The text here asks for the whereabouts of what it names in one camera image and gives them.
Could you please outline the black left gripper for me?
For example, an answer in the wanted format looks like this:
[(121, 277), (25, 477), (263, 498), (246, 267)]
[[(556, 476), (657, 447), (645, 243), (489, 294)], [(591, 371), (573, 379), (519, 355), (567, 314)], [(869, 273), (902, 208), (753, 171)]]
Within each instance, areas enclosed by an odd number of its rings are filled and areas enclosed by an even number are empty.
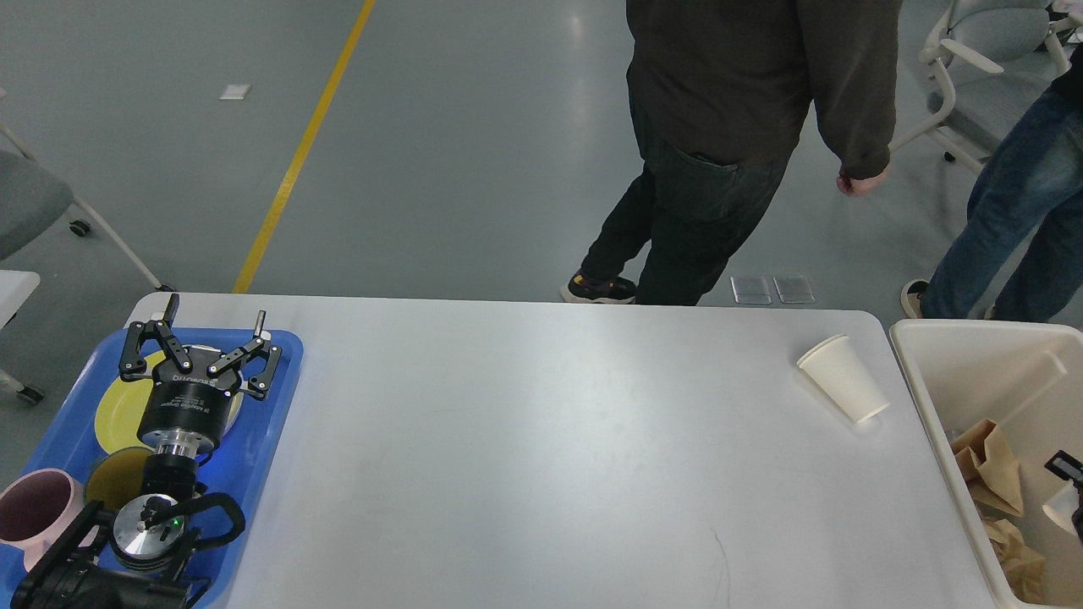
[[(140, 442), (161, 448), (186, 441), (193, 453), (212, 453), (229, 431), (231, 412), (240, 405), (240, 393), (266, 400), (282, 348), (263, 336), (268, 312), (260, 310), (252, 339), (227, 354), (205, 344), (190, 344), (185, 349), (173, 334), (178, 309), (179, 295), (170, 294), (162, 319), (129, 324), (118, 373), (121, 381), (151, 379), (151, 396), (136, 431)], [(167, 358), (147, 373), (142, 346), (152, 339)], [(263, 370), (242, 383), (242, 370), (255, 359), (263, 359)]]

